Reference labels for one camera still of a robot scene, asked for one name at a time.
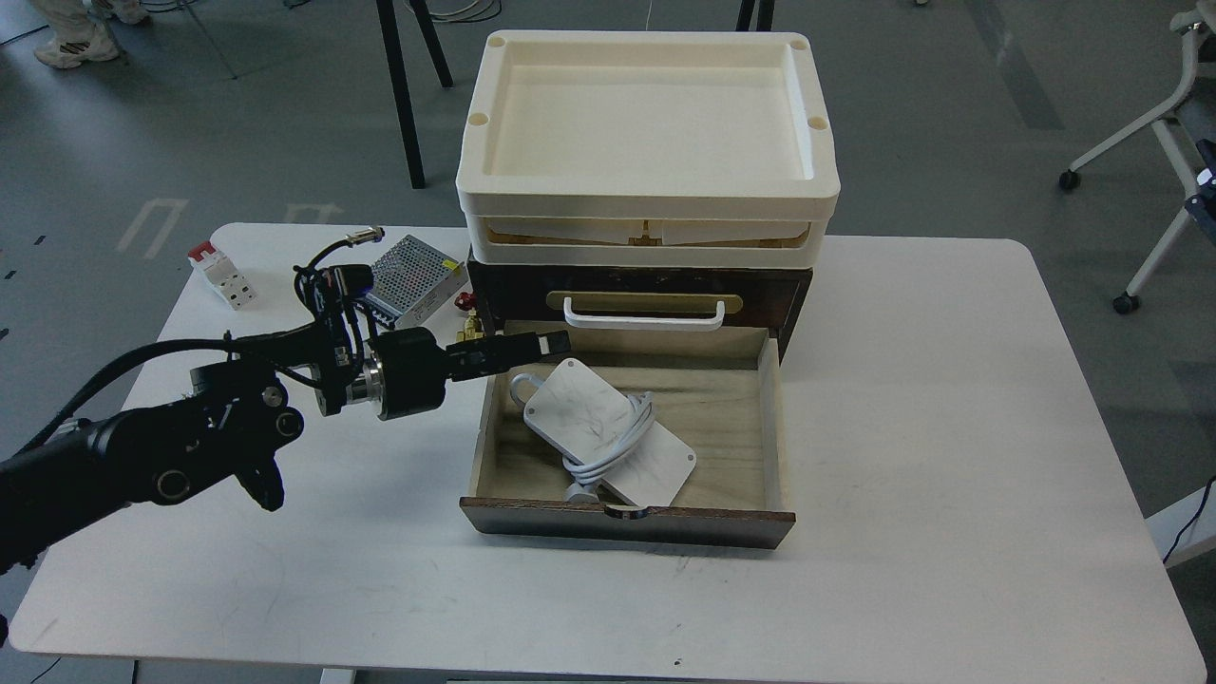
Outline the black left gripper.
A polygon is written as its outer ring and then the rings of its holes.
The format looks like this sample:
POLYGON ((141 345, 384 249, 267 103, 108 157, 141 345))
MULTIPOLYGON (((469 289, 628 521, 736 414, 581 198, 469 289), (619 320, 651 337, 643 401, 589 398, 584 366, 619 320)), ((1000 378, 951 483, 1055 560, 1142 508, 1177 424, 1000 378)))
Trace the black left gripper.
POLYGON ((389 421, 441 407, 447 380, 462 382, 524 368, 569 353, 572 341, 568 331, 500 333, 450 344, 445 355, 429 329, 407 327, 378 333, 368 347, 378 419, 389 421))

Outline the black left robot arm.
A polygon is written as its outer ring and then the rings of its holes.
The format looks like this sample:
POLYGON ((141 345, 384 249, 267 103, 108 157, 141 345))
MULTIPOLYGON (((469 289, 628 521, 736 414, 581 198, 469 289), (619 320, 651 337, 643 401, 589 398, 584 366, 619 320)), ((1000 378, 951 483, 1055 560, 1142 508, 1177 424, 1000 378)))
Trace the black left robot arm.
POLYGON ((282 385, 315 389, 330 416, 370 400, 383 421, 441 407, 447 381, 500 375, 572 348, 569 333, 510 333, 440 347, 426 327, 359 332, 356 304, 373 285, 368 265, 295 267, 295 297, 313 321, 274 333, 168 340, 128 351, 88 380, 1 467, 1 564, 30 567, 47 546, 130 504, 178 505, 235 477, 268 511, 285 503, 275 462, 304 428, 282 385), (223 351, 195 368, 192 389, 163 407, 101 421, 79 407, 125 372, 171 353, 223 351))

